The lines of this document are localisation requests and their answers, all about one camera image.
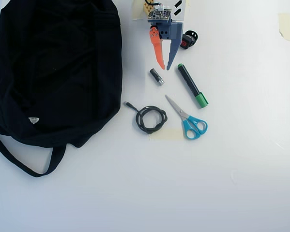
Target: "scissor blade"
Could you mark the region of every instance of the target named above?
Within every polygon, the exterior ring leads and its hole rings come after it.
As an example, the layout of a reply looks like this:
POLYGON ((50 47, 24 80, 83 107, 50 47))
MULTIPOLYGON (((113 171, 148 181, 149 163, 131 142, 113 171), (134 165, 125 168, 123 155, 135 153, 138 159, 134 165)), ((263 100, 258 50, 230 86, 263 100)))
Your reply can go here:
POLYGON ((184 118, 189 117, 189 116, 187 117, 187 114, 168 95, 165 95, 165 97, 169 101, 169 103, 173 106, 173 108, 177 111, 180 117, 184 117, 184 118))

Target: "blue scissor handle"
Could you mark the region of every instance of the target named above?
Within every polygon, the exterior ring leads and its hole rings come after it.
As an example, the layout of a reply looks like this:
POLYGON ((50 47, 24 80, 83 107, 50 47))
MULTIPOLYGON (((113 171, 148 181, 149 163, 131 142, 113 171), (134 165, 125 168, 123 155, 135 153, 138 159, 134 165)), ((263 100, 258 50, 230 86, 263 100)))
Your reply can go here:
POLYGON ((198 129, 198 131, 199 131, 199 133, 200 133, 201 135, 203 135, 203 134, 206 133, 207 128, 208 128, 207 122, 205 122, 204 120, 201 120, 201 119, 198 119, 198 118, 192 117, 192 116, 190 116, 190 117, 188 118, 188 120, 189 120, 190 122, 193 123, 193 125, 198 129), (201 130, 201 129, 198 127, 198 123, 203 124, 205 128, 204 128, 203 130, 201 130))
POLYGON ((183 121, 183 126, 184 126, 184 133, 185 133, 185 136, 187 137, 187 139, 195 140, 195 139, 198 139, 199 137, 201 137, 201 134, 190 125, 188 120, 183 121), (195 134, 195 136, 193 138, 190 138, 188 136, 189 131, 192 131, 195 134))

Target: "bag strap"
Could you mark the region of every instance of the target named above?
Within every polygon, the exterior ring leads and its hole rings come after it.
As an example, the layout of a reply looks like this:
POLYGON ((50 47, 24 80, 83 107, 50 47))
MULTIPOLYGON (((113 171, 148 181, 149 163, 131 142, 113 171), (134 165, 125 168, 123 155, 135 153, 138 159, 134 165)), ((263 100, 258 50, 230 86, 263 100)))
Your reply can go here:
POLYGON ((66 145, 65 146, 60 146, 60 147, 54 147, 52 150, 52 154, 51 154, 51 160, 50 160, 50 164, 49 164, 49 168, 48 170, 44 173, 44 174, 39 174, 34 172, 32 169, 28 168, 27 166, 25 166, 23 163, 21 163, 20 161, 18 161, 9 151, 8 149, 5 147, 5 145, 1 142, 0 140, 0 152, 14 165, 16 165, 18 168, 22 169, 23 171, 25 171, 27 174, 34 176, 34 177, 41 177, 44 175, 48 175, 50 173, 52 173, 58 166, 58 164, 61 162, 64 153, 66 150, 66 145))

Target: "circuit board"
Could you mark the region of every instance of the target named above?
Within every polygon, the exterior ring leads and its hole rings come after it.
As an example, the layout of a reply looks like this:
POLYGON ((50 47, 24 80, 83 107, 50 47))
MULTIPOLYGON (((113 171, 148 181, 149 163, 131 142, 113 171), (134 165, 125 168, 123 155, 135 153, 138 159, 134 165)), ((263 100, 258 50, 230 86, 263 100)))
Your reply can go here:
POLYGON ((171 9, 165 9, 163 11, 153 10, 150 11, 148 20, 165 20, 168 21, 170 18, 171 9))

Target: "marker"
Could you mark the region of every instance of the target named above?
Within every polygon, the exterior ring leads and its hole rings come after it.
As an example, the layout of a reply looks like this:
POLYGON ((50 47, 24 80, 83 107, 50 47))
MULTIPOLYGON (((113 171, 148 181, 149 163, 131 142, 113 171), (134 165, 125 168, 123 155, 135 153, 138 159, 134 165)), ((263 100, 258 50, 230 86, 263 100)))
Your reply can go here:
POLYGON ((196 100, 198 101, 201 108, 204 108, 208 105, 208 101, 204 97, 203 93, 201 93, 194 83, 192 77, 190 76, 188 70, 185 68, 183 64, 178 65, 178 70, 183 75, 184 80, 188 84, 189 88, 191 89, 193 95, 195 96, 196 100))

